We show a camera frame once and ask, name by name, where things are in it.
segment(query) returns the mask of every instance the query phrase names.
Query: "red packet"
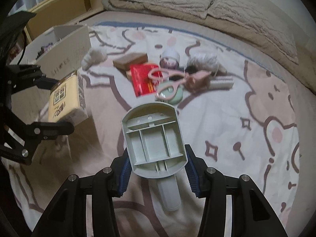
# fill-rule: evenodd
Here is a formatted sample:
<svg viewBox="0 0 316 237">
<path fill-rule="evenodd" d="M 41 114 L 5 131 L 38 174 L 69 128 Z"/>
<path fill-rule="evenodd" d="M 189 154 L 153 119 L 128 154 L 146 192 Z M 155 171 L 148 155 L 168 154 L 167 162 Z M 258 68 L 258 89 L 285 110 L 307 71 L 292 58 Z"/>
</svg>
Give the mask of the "red packet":
<svg viewBox="0 0 316 237">
<path fill-rule="evenodd" d="M 136 97 L 156 92 L 159 82 L 148 78 L 149 71 L 155 68 L 159 68 L 159 66 L 156 64 L 135 64 L 130 66 Z M 162 76 L 161 72 L 153 75 L 157 77 Z"/>
</svg>

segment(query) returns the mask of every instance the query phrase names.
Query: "patterned blanket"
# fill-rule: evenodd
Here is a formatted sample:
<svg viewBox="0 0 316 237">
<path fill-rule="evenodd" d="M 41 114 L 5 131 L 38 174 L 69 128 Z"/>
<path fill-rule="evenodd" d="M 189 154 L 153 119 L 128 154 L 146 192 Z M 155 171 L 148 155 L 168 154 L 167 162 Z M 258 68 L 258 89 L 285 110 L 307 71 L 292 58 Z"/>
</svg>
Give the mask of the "patterned blanket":
<svg viewBox="0 0 316 237">
<path fill-rule="evenodd" d="M 17 204 L 31 230 L 70 174 L 80 177 L 109 166 L 124 151 L 121 119 L 153 95 L 135 97 L 132 84 L 112 60 L 128 52 L 146 52 L 158 63 L 167 47 L 175 48 L 184 66 L 196 50 L 215 52 L 235 81 L 231 90 L 185 91 L 176 106 L 185 143 L 196 156 L 223 174 L 248 174 L 264 193 L 282 224 L 287 223 L 299 178 L 299 138 L 287 85 L 250 58 L 214 40 L 163 26 L 104 22 L 90 28 L 91 45 L 106 46 L 109 59 L 82 71 L 91 116 L 69 136 L 67 148 L 54 141 L 38 147 L 31 166 L 2 159 Z M 166 212 L 154 180 L 132 173 L 126 193 L 114 199 L 121 236 L 197 236 L 204 199 L 191 192 L 185 173 L 176 175 L 182 205 Z M 227 198 L 225 236 L 231 231 L 231 199 Z M 93 236 L 91 199 L 87 201 L 87 234 Z"/>
</svg>

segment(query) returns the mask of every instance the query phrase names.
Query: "cardboard box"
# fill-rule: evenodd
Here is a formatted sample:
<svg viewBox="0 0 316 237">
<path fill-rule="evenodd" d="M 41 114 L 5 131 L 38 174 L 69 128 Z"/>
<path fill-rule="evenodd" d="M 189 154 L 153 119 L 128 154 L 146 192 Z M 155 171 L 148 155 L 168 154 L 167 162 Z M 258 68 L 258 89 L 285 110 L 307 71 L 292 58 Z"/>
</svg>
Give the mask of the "cardboard box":
<svg viewBox="0 0 316 237">
<path fill-rule="evenodd" d="M 50 42 L 54 46 L 36 59 L 41 47 L 47 46 Z M 81 67 L 81 60 L 90 48 L 91 43 L 86 25 L 55 26 L 38 36 L 26 47 L 20 64 L 40 65 L 42 72 L 47 77 L 61 80 Z M 17 64 L 21 54 L 11 64 Z M 49 95 L 49 90 L 41 90 L 37 87 L 18 92 L 12 96 L 12 111 L 23 122 L 32 123 L 48 102 Z"/>
</svg>

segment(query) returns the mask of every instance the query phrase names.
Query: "white comb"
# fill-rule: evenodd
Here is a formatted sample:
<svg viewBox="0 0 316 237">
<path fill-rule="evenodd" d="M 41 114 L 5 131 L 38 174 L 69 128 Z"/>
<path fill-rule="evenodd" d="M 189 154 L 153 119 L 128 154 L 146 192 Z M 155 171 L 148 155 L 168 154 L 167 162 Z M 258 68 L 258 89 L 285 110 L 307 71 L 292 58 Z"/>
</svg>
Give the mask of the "white comb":
<svg viewBox="0 0 316 237">
<path fill-rule="evenodd" d="M 217 76 L 213 77 L 209 83 L 209 89 L 230 89 L 234 85 L 233 77 Z"/>
</svg>

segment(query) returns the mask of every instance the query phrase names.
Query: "metal bolt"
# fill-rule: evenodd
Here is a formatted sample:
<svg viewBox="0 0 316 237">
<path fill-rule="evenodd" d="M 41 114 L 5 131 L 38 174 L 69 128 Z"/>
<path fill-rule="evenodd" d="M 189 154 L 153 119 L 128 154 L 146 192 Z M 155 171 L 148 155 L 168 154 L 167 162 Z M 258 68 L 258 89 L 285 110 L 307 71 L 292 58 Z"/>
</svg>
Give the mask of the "metal bolt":
<svg viewBox="0 0 316 237">
<path fill-rule="evenodd" d="M 208 173 L 210 173 L 210 174 L 214 174 L 214 173 L 216 172 L 216 169 L 213 168 L 213 167 L 208 167 L 208 168 L 206 169 L 206 171 L 207 171 Z"/>
<path fill-rule="evenodd" d="M 28 156 L 28 151 L 26 149 L 22 150 L 22 156 L 26 158 Z"/>
<path fill-rule="evenodd" d="M 40 134 L 40 129 L 39 129 L 38 127 L 35 128 L 35 129 L 34 129 L 34 133 L 35 133 L 35 134 Z"/>
<path fill-rule="evenodd" d="M 108 167 L 105 167 L 102 171 L 103 173 L 108 174 L 112 172 L 112 169 L 108 166 Z"/>
<path fill-rule="evenodd" d="M 248 175 L 242 175 L 241 179 L 243 179 L 245 182 L 248 182 L 250 180 L 250 177 Z"/>
<path fill-rule="evenodd" d="M 76 175 L 70 175 L 70 176 L 68 177 L 68 180 L 71 181 L 71 182 L 75 181 L 76 179 L 77 179 L 77 176 L 76 176 Z"/>
</svg>

